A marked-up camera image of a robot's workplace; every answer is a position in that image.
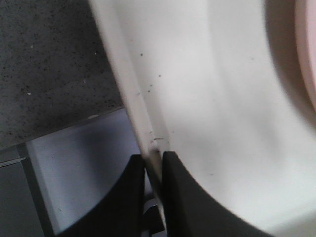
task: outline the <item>gray floor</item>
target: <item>gray floor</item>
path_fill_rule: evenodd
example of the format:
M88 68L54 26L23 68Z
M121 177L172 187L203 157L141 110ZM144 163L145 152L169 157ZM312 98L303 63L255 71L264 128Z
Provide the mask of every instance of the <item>gray floor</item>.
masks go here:
M0 150L122 106L85 0L0 3Z

